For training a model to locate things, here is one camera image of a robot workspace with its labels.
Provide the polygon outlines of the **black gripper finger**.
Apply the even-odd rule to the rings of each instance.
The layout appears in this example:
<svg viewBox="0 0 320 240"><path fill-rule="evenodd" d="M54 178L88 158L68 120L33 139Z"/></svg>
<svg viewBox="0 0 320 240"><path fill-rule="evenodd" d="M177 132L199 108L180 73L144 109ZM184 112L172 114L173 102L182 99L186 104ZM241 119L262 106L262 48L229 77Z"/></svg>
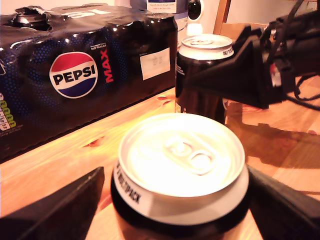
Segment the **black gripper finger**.
<svg viewBox="0 0 320 240"><path fill-rule="evenodd" d="M184 88L267 109L282 101L279 67L271 55L272 30L246 26L226 61L187 77Z"/></svg>
<svg viewBox="0 0 320 240"><path fill-rule="evenodd" d="M250 211L264 240L318 240L320 201L248 166Z"/></svg>
<svg viewBox="0 0 320 240"><path fill-rule="evenodd" d="M105 181L97 167L58 191L0 219L2 240L84 240Z"/></svg>

